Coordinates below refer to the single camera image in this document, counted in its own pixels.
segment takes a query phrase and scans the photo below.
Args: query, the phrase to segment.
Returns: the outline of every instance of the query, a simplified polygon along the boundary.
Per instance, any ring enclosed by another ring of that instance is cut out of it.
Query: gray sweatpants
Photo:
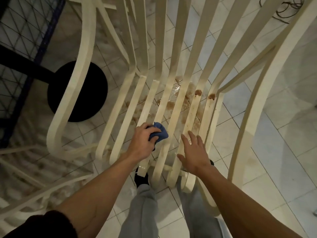
[[[197,187],[187,194],[182,192],[177,184],[177,191],[191,238],[230,237],[225,223],[207,213]],[[129,214],[122,224],[119,238],[157,238],[157,212],[158,204],[154,190],[149,185],[140,185],[137,195],[131,201]]]

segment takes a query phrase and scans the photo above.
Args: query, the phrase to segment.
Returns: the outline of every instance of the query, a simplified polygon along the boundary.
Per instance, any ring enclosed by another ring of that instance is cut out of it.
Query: blue cloth
[[[154,136],[158,136],[158,140],[155,141],[155,144],[157,142],[160,142],[161,140],[163,139],[166,139],[168,138],[168,133],[166,131],[166,129],[164,128],[164,126],[158,122],[154,122],[153,126],[150,126],[150,127],[155,127],[155,128],[159,128],[161,130],[161,132],[154,132],[154,133],[151,133],[150,134],[150,137],[149,137],[149,141],[151,140],[151,138],[153,138]]]

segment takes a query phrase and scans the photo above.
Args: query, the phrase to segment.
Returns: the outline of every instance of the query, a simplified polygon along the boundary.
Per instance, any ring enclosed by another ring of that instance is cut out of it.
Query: tile floor
[[[197,77],[199,77],[207,62],[210,51],[219,36],[233,1],[220,0],[216,11],[217,18],[212,21],[208,36],[204,42],[203,51],[195,67],[192,78],[193,83],[197,82]],[[163,62],[163,73],[165,75],[168,73],[170,65],[177,4],[178,0],[168,0]],[[184,73],[203,4],[204,0],[192,1],[177,71],[178,76]],[[155,29],[153,28],[155,9],[153,5],[152,2],[147,2],[150,73],[155,70]],[[251,0],[224,53],[210,75],[209,82],[215,79],[215,76],[258,11],[258,0]],[[235,69],[228,75],[225,82],[241,71],[285,26],[286,24],[271,19],[252,46],[243,55],[243,58],[237,63]],[[269,210],[273,216],[301,236],[309,238],[315,237],[317,233],[317,218],[312,215],[312,212],[317,209],[317,110],[314,108],[317,104],[315,96],[315,91],[317,90],[316,28],[317,20],[312,23],[292,51],[274,83],[261,115],[254,143],[250,149],[243,185],[243,191]],[[75,60],[78,54],[80,33],[81,24],[75,18],[69,6],[66,5],[42,65],[56,71],[62,64]],[[109,111],[114,105],[124,74],[127,71],[127,66],[117,51],[107,43],[100,29],[97,30],[92,62],[102,68],[107,77],[109,84],[108,98],[100,112],[91,119],[77,123],[73,127],[73,131],[68,134],[68,142],[72,140],[78,142],[78,139],[80,139],[79,143],[89,144],[100,139],[109,117]],[[225,95],[224,105],[216,127],[215,141],[209,154],[211,159],[215,161],[215,166],[224,176],[228,174],[228,167],[239,126],[259,74],[260,72],[255,73],[244,83]],[[144,95],[141,95],[140,98],[140,108],[144,104],[145,95],[150,85],[151,80],[149,79],[146,81],[143,90]],[[174,90],[177,90],[179,85],[181,85],[181,80],[175,82]],[[208,88],[206,87],[204,90],[201,107],[204,107],[205,92],[208,91]],[[151,113],[153,114],[157,110],[163,89],[164,85],[161,85],[157,90],[155,101],[151,108]],[[184,120],[188,114],[190,102],[191,100],[184,100],[181,112],[181,117],[184,116]],[[126,99],[121,109],[118,121],[124,118],[128,105],[129,98]],[[201,108],[198,110],[195,122],[197,130],[201,120],[200,110]],[[170,110],[167,110],[164,114],[162,122],[166,127],[171,113]],[[138,115],[140,114],[135,114],[130,124],[123,148],[127,148],[129,145]],[[115,124],[109,144],[114,143],[119,127],[119,123]],[[166,162],[172,162],[175,157],[179,134],[182,132],[183,127],[184,122],[177,124],[175,140],[171,145]],[[153,159],[156,159],[158,153],[153,152],[152,155]],[[86,162],[84,167],[93,164],[95,175],[108,167],[105,163],[93,160],[93,157],[86,160]],[[77,171],[68,169],[68,172],[71,172],[70,174]],[[159,236],[160,238],[189,237],[178,194],[175,189],[166,187],[164,177],[161,178],[162,185],[156,191],[159,207],[157,216]],[[118,236],[120,227],[127,217],[130,201],[135,194],[136,188],[133,183],[133,173],[131,173],[98,237],[114,238]]]

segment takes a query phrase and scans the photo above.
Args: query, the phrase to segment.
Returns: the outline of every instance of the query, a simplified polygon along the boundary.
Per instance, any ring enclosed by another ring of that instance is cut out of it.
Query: finger
[[[156,127],[150,127],[148,129],[146,129],[146,132],[148,132],[148,134],[150,135],[151,133],[161,132],[161,130],[159,128],[156,128]]]
[[[153,126],[153,124],[151,124],[151,123],[143,123],[143,124],[141,124],[140,125],[140,127],[142,128],[142,129],[146,129],[147,127],[150,127],[150,126]]]
[[[183,135],[183,134],[181,134],[180,137],[181,137],[182,140],[183,140],[184,148],[188,147],[190,144],[189,144],[189,141],[188,141],[188,139],[186,138],[186,136]]]
[[[185,163],[185,157],[184,157],[184,155],[177,154],[176,156],[177,156],[177,158],[182,162],[182,164]]]
[[[153,138],[151,138],[150,142],[151,142],[152,144],[155,144],[155,142],[156,142],[158,139],[159,139],[158,136],[154,136]]]
[[[197,135],[197,144],[202,148],[204,147],[204,142],[199,135]]]
[[[189,137],[191,138],[192,144],[197,144],[197,138],[196,136],[193,134],[193,132],[188,131]]]

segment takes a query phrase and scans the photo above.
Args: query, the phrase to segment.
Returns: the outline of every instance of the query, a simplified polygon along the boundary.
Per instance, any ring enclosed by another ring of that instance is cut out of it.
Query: left hand
[[[158,136],[154,136],[150,141],[149,137],[151,133],[161,132],[159,128],[150,127],[153,124],[143,123],[141,126],[135,128],[131,143],[127,150],[127,155],[132,156],[138,163],[150,156],[154,149],[155,141],[158,140]]]

